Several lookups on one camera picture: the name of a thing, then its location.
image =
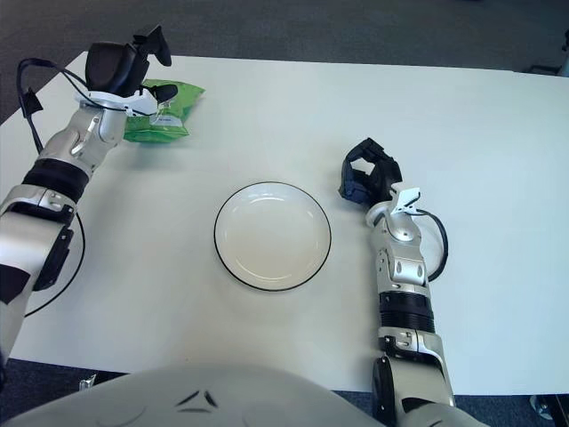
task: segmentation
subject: black plastic part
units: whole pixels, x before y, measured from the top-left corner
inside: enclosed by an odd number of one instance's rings
[[[372,373],[372,416],[388,427],[395,426],[395,392],[388,358],[376,359]]]
[[[60,275],[63,263],[69,254],[69,243],[73,237],[73,231],[64,227],[61,230],[55,244],[52,246],[50,254],[47,255],[44,267],[39,273],[34,284],[34,291],[43,291],[55,284],[57,277]]]
[[[87,88],[121,97],[133,95],[148,71],[147,57],[151,53],[163,65],[172,65],[170,49],[160,26],[147,36],[134,36],[132,44],[92,44],[85,64]]]
[[[380,294],[382,326],[403,327],[435,333],[435,320],[429,298],[407,292]]]
[[[368,175],[352,167],[351,162],[359,158],[374,164],[372,173]],[[338,191],[349,201],[371,206],[391,200],[391,185],[402,180],[401,170],[395,159],[385,154],[381,145],[368,138],[346,155]]]
[[[41,206],[30,205],[26,202],[18,202],[11,205],[8,210],[65,225],[71,224],[73,218],[75,218],[75,210],[70,205],[64,205],[60,211],[56,212]]]
[[[428,403],[434,403],[430,400],[420,399],[420,398],[405,398],[401,400],[401,406],[403,410],[407,414],[408,412],[413,411],[414,409],[418,409],[423,405],[427,405]]]
[[[24,117],[30,117],[32,114],[36,113],[37,111],[41,111],[44,109],[42,107],[41,102],[36,96],[36,93],[32,90],[31,87],[28,88],[28,91],[24,93],[24,96],[20,102],[21,104],[21,112]]]
[[[148,65],[146,57],[130,44],[93,43],[85,65],[87,88],[131,96],[144,80]]]
[[[0,301],[9,304],[24,290],[29,274],[11,265],[0,264]]]
[[[149,90],[159,104],[171,100],[178,94],[178,86],[176,85],[152,86]]]
[[[147,36],[135,35],[133,44],[142,56],[146,57],[152,53],[162,65],[166,67],[172,65],[170,48],[164,39],[161,26],[156,26]]]
[[[58,191],[75,203],[83,195],[89,177],[67,162],[52,158],[39,159],[24,177],[24,184],[37,185]]]

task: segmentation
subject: white bracket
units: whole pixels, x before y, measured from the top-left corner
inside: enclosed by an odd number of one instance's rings
[[[128,117],[150,116],[158,111],[158,101],[148,89],[137,91],[128,98],[106,92],[88,92],[85,94],[90,100],[111,109],[123,109]],[[77,101],[86,103],[80,93],[76,93]]]
[[[403,182],[396,182],[389,190],[391,200],[373,205],[365,216],[365,223],[375,227],[377,219],[385,212],[394,214],[417,214],[416,202],[421,197],[419,187],[407,187]]]

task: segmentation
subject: metal joint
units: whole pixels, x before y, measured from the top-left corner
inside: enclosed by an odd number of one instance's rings
[[[20,184],[12,188],[0,206],[0,216],[16,203],[42,207],[53,212],[61,212],[65,207],[71,209],[72,214],[77,206],[69,197],[45,187],[30,184]]]

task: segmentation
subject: green bag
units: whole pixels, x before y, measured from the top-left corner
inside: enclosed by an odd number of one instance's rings
[[[158,106],[156,114],[147,117],[128,117],[124,138],[133,142],[171,142],[189,135],[184,122],[189,111],[205,89],[170,80],[147,79],[143,85],[176,85],[178,93],[171,100]]]

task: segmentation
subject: gray carpet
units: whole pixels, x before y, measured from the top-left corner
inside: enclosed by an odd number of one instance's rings
[[[0,123],[18,106],[20,59],[64,65],[93,41],[130,41],[134,31],[157,22],[173,54],[521,70],[535,62],[561,64],[569,1],[0,0]],[[37,90],[52,76],[33,71],[27,82]],[[8,374],[0,421],[75,391],[91,371],[11,360]],[[369,394],[340,395],[369,411]],[[458,397],[457,403],[491,425],[552,425],[527,397]]]

